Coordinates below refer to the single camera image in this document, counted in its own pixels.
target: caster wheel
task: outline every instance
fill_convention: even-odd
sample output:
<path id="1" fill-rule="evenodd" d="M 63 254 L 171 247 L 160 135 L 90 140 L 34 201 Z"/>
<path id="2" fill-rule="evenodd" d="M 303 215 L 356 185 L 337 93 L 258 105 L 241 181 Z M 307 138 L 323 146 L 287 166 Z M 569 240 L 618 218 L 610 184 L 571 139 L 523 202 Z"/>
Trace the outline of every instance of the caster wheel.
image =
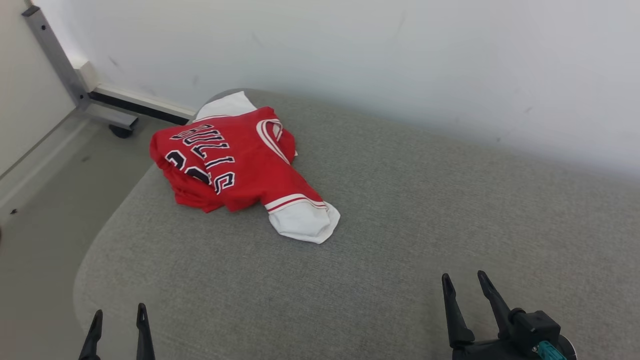
<path id="1" fill-rule="evenodd" d="M 138 122 L 138 119 L 136 119 L 132 124 L 131 127 L 133 128 L 136 123 Z M 126 139 L 128 137 L 130 137 L 131 135 L 133 135 L 133 130 L 129 130 L 129 129 L 123 129 L 122 127 L 117 127 L 115 125 L 109 125 L 109 130 L 111 130 L 111 132 L 121 138 L 121 139 Z"/>

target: metal leg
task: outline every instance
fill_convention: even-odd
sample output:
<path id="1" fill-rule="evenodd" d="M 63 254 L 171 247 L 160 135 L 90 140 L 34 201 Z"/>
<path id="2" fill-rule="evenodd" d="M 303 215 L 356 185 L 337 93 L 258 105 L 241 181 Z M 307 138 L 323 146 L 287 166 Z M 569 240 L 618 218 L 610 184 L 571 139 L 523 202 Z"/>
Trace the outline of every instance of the metal leg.
<path id="1" fill-rule="evenodd" d="M 84 89 L 80 77 L 76 74 L 73 66 L 71 66 L 67 55 L 62 49 L 62 46 L 60 46 L 58 38 L 56 38 L 56 35 L 53 33 L 53 30 L 42 13 L 42 10 L 35 5 L 31 5 L 22 13 L 22 16 L 26 20 L 27 25 L 33 34 L 36 36 L 40 47 L 42 47 L 45 55 L 47 55 L 47 58 L 58 74 L 60 81 L 62 81 L 69 92 L 71 99 L 73 99 L 76 104 L 76 108 L 91 116 L 92 119 L 105 122 L 110 126 L 122 128 L 125 132 L 128 131 L 129 135 L 131 135 L 131 131 L 133 131 L 132 125 L 138 117 L 112 108 L 107 108 L 99 102 L 92 101 L 89 98 L 89 94 L 87 94 Z M 128 135 L 120 136 L 116 131 L 114 131 L 114 134 L 118 137 L 129 137 Z"/>

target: whiteboard stand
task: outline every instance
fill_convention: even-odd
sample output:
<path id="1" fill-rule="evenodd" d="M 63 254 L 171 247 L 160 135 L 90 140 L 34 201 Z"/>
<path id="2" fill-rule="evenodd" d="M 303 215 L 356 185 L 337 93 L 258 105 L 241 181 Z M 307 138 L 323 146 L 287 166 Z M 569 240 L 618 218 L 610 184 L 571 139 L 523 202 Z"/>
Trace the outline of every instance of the whiteboard stand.
<path id="1" fill-rule="evenodd" d="M 53 33 L 42 10 L 30 5 L 22 13 L 27 25 L 36 36 L 40 47 L 51 62 L 58 77 L 71 96 L 76 109 L 87 114 L 91 119 L 109 124 L 111 131 L 120 138 L 128 138 L 133 132 L 134 123 L 138 117 L 120 110 L 108 108 L 99 102 L 91 100 L 89 93 L 84 89 L 82 80 L 74 70 L 65 54 L 58 38 Z"/>

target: floor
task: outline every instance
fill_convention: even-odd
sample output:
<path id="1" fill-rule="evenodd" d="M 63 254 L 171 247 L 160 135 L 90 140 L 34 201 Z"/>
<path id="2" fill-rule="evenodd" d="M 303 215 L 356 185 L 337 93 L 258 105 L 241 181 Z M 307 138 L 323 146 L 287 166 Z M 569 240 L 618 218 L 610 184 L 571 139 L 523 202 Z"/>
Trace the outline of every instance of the floor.
<path id="1" fill-rule="evenodd" d="M 0 359 L 77 359 L 84 337 L 72 304 L 76 270 L 95 235 L 152 162 L 148 143 L 171 126 L 141 117 L 134 136 L 93 138 L 4 227 Z"/>

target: teal tape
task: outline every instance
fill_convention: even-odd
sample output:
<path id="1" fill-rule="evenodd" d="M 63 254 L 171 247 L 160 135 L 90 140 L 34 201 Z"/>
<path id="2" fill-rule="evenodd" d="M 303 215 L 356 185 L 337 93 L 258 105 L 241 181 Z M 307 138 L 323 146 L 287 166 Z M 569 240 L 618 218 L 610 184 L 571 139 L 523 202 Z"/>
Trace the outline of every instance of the teal tape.
<path id="1" fill-rule="evenodd" d="M 566 357 L 548 341 L 541 341 L 538 344 L 538 355 L 542 360 L 566 360 Z"/>

